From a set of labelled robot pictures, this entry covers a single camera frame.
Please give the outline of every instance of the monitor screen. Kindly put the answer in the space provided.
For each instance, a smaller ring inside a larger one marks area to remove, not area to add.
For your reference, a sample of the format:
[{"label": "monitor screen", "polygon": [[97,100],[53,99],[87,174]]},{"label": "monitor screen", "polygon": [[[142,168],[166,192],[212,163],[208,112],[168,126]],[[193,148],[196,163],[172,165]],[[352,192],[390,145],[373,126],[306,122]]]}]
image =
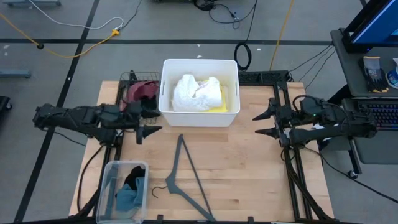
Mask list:
[{"label": "monitor screen", "polygon": [[355,44],[398,44],[398,0],[389,0],[352,38]]}]

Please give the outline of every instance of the keyboard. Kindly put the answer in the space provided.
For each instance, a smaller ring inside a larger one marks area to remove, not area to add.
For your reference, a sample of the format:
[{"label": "keyboard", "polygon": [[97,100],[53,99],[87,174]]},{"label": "keyboard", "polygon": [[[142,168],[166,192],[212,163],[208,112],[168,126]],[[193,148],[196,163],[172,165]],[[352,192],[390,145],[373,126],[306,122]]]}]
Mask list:
[{"label": "keyboard", "polygon": [[286,82],[289,79],[289,71],[239,72],[238,79],[239,85],[269,85]]},{"label": "keyboard", "polygon": [[358,109],[374,116],[378,130],[398,131],[398,101],[358,101]]}]

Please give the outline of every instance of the white cable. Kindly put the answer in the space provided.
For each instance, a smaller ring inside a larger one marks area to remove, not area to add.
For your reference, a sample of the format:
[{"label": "white cable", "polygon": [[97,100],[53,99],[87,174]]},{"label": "white cable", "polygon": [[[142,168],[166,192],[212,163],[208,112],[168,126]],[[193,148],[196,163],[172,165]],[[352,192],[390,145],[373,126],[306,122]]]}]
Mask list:
[{"label": "white cable", "polygon": [[53,21],[54,23],[60,24],[60,25],[72,26],[72,27],[83,27],[83,28],[94,29],[94,30],[95,30],[95,29],[101,29],[102,27],[106,26],[108,23],[110,23],[111,21],[113,21],[113,20],[115,20],[115,19],[120,19],[120,20],[122,21],[122,23],[121,23],[118,27],[115,28],[115,29],[119,30],[119,29],[122,28],[122,26],[123,26],[123,24],[124,24],[124,20],[123,20],[122,18],[120,18],[120,17],[114,17],[114,18],[108,20],[107,22],[105,22],[105,23],[104,23],[102,26],[100,26],[100,27],[87,27],[87,26],[84,26],[84,25],[67,24],[67,23],[63,23],[63,22],[58,22],[58,21],[56,21],[55,19],[51,18],[49,15],[47,15],[47,14],[46,14],[43,10],[41,10],[38,6],[36,6],[36,4],[35,4],[32,0],[29,0],[29,1],[30,1],[30,3],[32,3],[32,5],[33,5],[37,10],[39,10],[43,15],[45,15],[47,18],[49,18],[49,19],[50,19],[51,21]]}]

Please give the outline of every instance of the white plastic bin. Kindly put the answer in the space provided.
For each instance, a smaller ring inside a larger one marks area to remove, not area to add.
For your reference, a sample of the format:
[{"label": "white plastic bin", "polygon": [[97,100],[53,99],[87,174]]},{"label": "white plastic bin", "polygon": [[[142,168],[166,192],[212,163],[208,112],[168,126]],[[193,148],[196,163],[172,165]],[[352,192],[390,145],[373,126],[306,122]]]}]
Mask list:
[{"label": "white plastic bin", "polygon": [[[227,113],[175,112],[174,88],[184,74],[195,80],[216,77],[226,91]],[[228,127],[241,109],[238,66],[234,60],[168,59],[163,64],[159,111],[171,126]]]},{"label": "white plastic bin", "polygon": [[[142,205],[126,212],[116,211],[116,194],[124,185],[126,177],[133,168],[141,166],[145,169],[144,190],[142,194]],[[147,188],[148,188],[149,166],[143,161],[111,161],[105,166],[101,185],[101,194],[96,212],[98,224],[141,224],[146,216]]]}]

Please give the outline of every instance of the wooden table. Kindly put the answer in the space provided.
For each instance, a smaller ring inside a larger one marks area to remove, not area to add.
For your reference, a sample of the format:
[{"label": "wooden table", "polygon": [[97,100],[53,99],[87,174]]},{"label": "wooden table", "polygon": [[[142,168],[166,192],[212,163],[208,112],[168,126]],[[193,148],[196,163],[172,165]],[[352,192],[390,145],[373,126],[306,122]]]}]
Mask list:
[{"label": "wooden table", "polygon": [[[302,83],[289,83],[289,96],[293,99],[304,94]],[[98,104],[113,104],[118,82],[104,81]],[[151,195],[155,186],[165,186],[164,179],[173,166],[175,147],[180,133],[197,169],[214,217],[219,220],[293,221],[292,203],[284,162],[280,159],[281,148],[273,138],[254,133],[257,129],[273,127],[273,119],[252,121],[267,109],[273,89],[268,86],[241,86],[241,111],[228,128],[171,127],[163,117],[157,124],[163,129],[149,136],[142,145],[135,143],[135,134],[126,133],[121,160],[141,160],[149,164],[146,219],[156,219],[158,214],[165,220],[203,220],[203,216],[179,195],[169,194],[167,189],[156,189],[156,199]],[[317,150],[314,142],[309,147]],[[99,148],[95,139],[89,139],[81,170],[87,160]],[[81,192],[82,206],[97,189],[104,151],[88,166]],[[321,159],[315,153],[302,151],[302,163],[307,188],[318,204],[333,216]],[[203,208],[205,203],[197,181],[182,150],[177,171],[177,185],[194,198]],[[75,214],[78,184],[70,208]],[[301,194],[298,193],[300,213],[305,217]]]}]

